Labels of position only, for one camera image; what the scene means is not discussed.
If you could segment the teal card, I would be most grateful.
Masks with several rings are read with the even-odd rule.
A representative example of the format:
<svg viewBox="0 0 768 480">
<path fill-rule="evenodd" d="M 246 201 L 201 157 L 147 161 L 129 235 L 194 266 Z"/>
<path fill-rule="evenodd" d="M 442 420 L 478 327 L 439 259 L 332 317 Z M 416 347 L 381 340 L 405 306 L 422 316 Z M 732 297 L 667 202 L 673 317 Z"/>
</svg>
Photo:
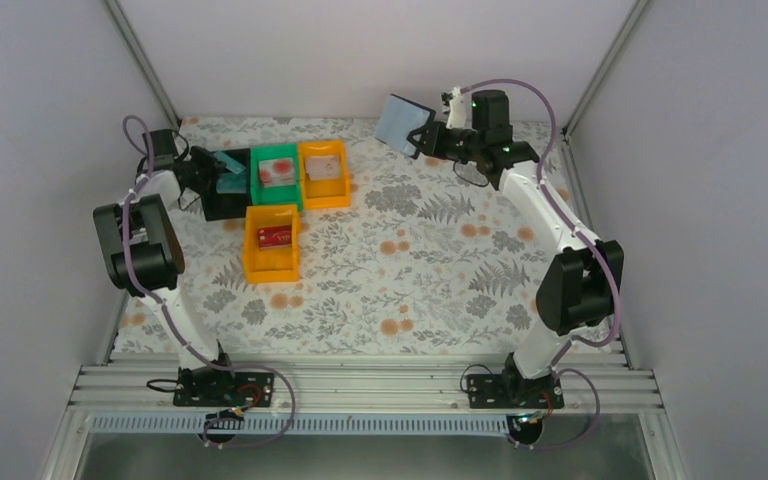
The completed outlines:
<svg viewBox="0 0 768 480">
<path fill-rule="evenodd" d="M 228 175 L 240 176 L 247 172 L 247 168 L 243 163 L 240 163 L 224 151 L 216 151 L 214 157 L 219 163 L 224 165 Z"/>
<path fill-rule="evenodd" d="M 221 175 L 216 181 L 216 192 L 221 195 L 242 195 L 248 192 L 248 180 L 242 175 Z"/>
</svg>

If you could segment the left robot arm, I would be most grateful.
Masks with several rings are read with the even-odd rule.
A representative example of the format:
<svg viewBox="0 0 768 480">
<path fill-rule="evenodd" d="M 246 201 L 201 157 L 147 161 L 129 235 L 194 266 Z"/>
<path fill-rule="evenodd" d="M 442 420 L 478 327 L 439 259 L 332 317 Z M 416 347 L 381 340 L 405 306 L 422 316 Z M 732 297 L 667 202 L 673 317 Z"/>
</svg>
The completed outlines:
<svg viewBox="0 0 768 480">
<path fill-rule="evenodd" d="M 193 175 L 179 151 L 176 133 L 143 129 L 142 140 L 126 139 L 142 164 L 125 197 L 94 209 L 92 217 L 107 275 L 133 298 L 142 298 L 173 341 L 179 383 L 228 384 L 234 368 L 221 343 L 206 328 L 179 278 L 185 258 L 168 215 Z"/>
</svg>

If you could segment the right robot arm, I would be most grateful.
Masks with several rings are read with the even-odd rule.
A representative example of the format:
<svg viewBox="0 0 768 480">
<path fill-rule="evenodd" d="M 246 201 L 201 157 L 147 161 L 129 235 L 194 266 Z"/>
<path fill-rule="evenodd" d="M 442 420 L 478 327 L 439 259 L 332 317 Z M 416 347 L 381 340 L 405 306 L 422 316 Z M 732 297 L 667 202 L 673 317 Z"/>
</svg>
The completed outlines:
<svg viewBox="0 0 768 480">
<path fill-rule="evenodd" d="M 469 100 L 459 90 L 444 96 L 445 120 L 434 110 L 403 101 L 394 137 L 402 150 L 472 164 L 489 185 L 532 221 L 536 238 L 553 255 L 535 297 L 539 325 L 509 355 L 503 377 L 520 387 L 552 374 L 575 342 L 621 312 L 624 252 L 604 241 L 563 202 L 544 173 L 546 158 L 513 138 L 509 99 L 501 90 L 479 90 Z"/>
</svg>

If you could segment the red patterned card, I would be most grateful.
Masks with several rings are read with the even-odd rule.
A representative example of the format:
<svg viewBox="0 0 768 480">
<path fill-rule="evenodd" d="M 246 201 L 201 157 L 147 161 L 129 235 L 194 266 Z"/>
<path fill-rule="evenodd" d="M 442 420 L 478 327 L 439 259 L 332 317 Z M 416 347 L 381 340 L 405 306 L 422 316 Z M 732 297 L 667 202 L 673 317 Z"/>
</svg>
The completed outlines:
<svg viewBox="0 0 768 480">
<path fill-rule="evenodd" d="M 258 179 L 266 188 L 290 186 L 296 183 L 295 160 L 291 157 L 261 160 Z"/>
</svg>

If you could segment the red VIP card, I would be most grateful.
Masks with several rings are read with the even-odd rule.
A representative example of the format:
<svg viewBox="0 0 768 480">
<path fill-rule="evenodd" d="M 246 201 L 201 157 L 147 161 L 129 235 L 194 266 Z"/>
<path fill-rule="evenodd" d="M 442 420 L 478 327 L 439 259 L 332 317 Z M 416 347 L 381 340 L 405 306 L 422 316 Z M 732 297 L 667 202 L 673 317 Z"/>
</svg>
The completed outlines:
<svg viewBox="0 0 768 480">
<path fill-rule="evenodd" d="M 293 244 L 293 228 L 290 224 L 259 228 L 256 238 L 260 250 L 289 248 Z"/>
</svg>

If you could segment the pale card in orange bin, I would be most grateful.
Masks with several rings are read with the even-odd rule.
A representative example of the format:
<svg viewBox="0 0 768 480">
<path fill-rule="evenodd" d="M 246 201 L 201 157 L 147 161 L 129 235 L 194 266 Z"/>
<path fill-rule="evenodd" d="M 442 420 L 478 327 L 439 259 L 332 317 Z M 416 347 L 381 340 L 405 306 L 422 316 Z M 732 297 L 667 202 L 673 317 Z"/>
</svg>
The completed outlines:
<svg viewBox="0 0 768 480">
<path fill-rule="evenodd" d="M 314 155 L 304 159 L 305 170 L 311 181 L 336 180 L 343 176 L 338 155 Z"/>
</svg>

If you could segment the black storage bin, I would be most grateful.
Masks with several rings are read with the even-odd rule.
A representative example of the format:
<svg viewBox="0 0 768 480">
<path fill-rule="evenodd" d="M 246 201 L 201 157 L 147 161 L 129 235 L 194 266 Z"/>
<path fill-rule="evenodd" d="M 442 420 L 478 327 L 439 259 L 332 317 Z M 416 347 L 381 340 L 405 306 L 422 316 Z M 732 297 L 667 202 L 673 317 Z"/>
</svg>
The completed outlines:
<svg viewBox="0 0 768 480">
<path fill-rule="evenodd" d="M 248 192 L 242 195 L 221 195 L 216 192 L 212 196 L 201 196 L 201 206 L 204 218 L 208 222 L 244 218 L 247 208 L 252 204 L 250 191 L 251 150 L 245 148 L 226 150 L 224 152 L 238 160 L 240 163 L 243 163 L 247 168 L 247 172 L 242 176 L 248 180 Z"/>
</svg>

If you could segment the green storage bin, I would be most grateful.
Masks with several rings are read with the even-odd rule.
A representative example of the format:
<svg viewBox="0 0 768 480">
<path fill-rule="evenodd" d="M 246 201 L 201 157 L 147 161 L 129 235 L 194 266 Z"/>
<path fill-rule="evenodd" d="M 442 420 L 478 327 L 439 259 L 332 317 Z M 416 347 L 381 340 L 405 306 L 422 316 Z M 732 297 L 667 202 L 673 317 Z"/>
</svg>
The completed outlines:
<svg viewBox="0 0 768 480">
<path fill-rule="evenodd" d="M 296 144 L 250 149 L 250 193 L 253 205 L 295 204 L 302 209 Z"/>
</svg>

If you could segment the far orange storage bin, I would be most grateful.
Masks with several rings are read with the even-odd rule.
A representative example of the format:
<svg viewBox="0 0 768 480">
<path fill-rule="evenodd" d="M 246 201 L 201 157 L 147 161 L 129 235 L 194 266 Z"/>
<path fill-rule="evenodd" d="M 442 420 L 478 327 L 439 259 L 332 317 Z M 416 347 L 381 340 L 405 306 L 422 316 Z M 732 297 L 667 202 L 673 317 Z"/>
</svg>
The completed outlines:
<svg viewBox="0 0 768 480">
<path fill-rule="evenodd" d="M 349 207 L 351 191 L 344 142 L 301 142 L 298 144 L 298 153 L 304 209 Z"/>
</svg>

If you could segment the orange storage bin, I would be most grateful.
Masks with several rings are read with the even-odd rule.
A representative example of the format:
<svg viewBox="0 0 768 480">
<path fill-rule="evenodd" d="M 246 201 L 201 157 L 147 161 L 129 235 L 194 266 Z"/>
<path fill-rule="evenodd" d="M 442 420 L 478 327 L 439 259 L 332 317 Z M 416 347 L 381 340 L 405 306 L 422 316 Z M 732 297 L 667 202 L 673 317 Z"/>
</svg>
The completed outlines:
<svg viewBox="0 0 768 480">
<path fill-rule="evenodd" d="M 293 244 L 289 248 L 260 250 L 256 233 L 259 228 L 290 224 Z M 301 255 L 298 234 L 300 215 L 295 204 L 256 205 L 246 210 L 242 264 L 249 284 L 288 283 L 300 277 Z"/>
<path fill-rule="evenodd" d="M 298 153 L 304 209 L 349 207 L 351 191 L 344 142 L 301 142 L 298 144 Z"/>
</svg>

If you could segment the floral table mat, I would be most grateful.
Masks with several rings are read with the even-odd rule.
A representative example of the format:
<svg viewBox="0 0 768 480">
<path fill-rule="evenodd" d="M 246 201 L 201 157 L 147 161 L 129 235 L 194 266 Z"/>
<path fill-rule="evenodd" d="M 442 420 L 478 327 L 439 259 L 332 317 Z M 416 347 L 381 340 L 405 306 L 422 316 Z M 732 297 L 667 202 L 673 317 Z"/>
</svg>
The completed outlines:
<svg viewBox="0 0 768 480">
<path fill-rule="evenodd" d="M 537 325 L 552 259 L 536 222 L 470 167 L 410 159 L 368 119 L 188 117 L 210 150 L 342 140 L 351 204 L 300 216 L 300 277 L 251 285 L 240 219 L 208 222 L 186 195 L 170 218 L 182 278 L 208 331 L 232 353 L 506 354 Z"/>
</svg>

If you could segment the near orange storage bin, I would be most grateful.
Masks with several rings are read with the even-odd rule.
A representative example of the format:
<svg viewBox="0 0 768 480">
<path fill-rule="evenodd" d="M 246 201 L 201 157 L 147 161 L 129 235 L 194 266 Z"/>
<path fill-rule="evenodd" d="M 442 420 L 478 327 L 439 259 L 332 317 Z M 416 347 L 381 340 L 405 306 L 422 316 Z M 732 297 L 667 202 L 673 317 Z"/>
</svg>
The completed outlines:
<svg viewBox="0 0 768 480">
<path fill-rule="evenodd" d="M 256 233 L 259 228 L 290 224 L 293 244 L 289 248 L 260 250 Z M 256 205 L 246 210 L 242 264 L 249 284 L 288 283 L 300 277 L 301 255 L 298 234 L 300 215 L 295 204 Z"/>
</svg>

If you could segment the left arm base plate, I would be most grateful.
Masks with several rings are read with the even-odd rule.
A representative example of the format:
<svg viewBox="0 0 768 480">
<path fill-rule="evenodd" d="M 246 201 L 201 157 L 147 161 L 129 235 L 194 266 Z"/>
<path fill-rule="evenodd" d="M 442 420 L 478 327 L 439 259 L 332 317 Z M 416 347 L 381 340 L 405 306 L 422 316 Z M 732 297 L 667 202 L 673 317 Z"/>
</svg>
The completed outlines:
<svg viewBox="0 0 768 480">
<path fill-rule="evenodd" d="M 181 370 L 173 393 L 176 407 L 262 407 L 271 405 L 275 376 L 264 372 Z"/>
</svg>

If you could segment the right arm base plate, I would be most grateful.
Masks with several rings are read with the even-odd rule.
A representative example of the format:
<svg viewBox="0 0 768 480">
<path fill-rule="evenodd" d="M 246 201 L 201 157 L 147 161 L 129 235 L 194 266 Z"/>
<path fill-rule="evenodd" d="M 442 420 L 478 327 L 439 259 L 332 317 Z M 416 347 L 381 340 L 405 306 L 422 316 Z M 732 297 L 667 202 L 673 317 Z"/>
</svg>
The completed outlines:
<svg viewBox="0 0 768 480">
<path fill-rule="evenodd" d="M 465 390 L 471 409 L 561 409 L 565 406 L 560 381 L 551 375 L 537 379 L 507 379 L 501 374 L 469 374 Z"/>
</svg>

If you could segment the aluminium rail frame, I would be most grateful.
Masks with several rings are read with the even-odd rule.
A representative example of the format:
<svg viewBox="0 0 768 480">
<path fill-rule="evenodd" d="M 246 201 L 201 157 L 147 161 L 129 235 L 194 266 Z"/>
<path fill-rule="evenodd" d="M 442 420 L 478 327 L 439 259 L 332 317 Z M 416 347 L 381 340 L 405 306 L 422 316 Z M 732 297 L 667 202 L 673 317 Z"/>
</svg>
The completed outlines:
<svg viewBox="0 0 768 480">
<path fill-rule="evenodd" d="M 501 354 L 473 355 L 239 355 L 249 369 L 264 364 L 286 376 L 302 413 L 465 414 L 468 402 L 459 389 L 467 366 L 501 368 Z M 563 414 L 595 408 L 587 383 L 598 390 L 605 413 L 650 413 L 663 409 L 655 376 L 633 370 L 619 353 L 567 355 L 561 362 Z M 80 369 L 68 404 L 73 409 L 169 410 L 172 397 L 153 392 L 150 379 L 177 372 L 173 354 L 115 353 L 99 366 Z"/>
</svg>

